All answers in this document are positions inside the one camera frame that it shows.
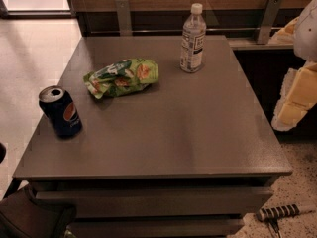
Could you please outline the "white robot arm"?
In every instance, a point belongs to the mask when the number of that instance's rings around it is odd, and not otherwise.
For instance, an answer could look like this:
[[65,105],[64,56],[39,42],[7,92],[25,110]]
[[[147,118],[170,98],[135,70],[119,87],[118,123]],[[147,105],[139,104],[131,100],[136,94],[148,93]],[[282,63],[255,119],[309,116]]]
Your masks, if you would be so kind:
[[303,67],[290,68],[285,75],[271,120],[274,130],[289,131],[317,104],[317,0],[276,32],[272,41],[293,44],[294,54],[305,60]]

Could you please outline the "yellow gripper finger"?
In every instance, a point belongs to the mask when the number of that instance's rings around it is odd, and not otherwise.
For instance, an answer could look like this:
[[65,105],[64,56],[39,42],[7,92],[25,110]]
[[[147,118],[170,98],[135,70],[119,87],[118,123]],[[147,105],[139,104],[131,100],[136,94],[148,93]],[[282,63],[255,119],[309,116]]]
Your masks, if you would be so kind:
[[270,38],[270,44],[292,44],[294,40],[294,29],[298,21],[298,17],[292,19],[283,28],[278,30]]
[[277,131],[295,128],[317,104],[317,63],[306,62],[299,70],[290,68],[280,90],[271,126]]

